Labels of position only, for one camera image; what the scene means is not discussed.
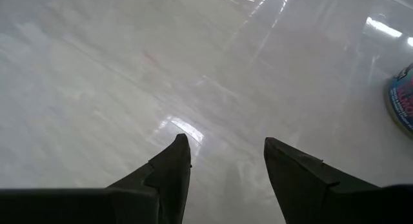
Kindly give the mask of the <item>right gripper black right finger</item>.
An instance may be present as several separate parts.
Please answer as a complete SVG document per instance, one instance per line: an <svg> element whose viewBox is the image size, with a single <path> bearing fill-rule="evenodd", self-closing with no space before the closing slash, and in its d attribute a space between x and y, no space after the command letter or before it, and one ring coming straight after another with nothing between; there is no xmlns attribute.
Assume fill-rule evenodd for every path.
<svg viewBox="0 0 413 224"><path fill-rule="evenodd" d="M264 159L270 184L287 223L362 223L364 195L380 188L323 160L266 137Z"/></svg>

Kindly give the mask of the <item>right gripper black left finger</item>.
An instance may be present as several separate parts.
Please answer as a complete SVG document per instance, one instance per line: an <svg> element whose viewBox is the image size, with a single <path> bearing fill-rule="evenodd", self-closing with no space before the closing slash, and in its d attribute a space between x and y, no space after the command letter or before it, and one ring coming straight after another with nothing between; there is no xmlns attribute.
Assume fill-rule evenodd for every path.
<svg viewBox="0 0 413 224"><path fill-rule="evenodd" d="M178 134L148 163L108 186L116 223L181 223L190 169L188 138Z"/></svg>

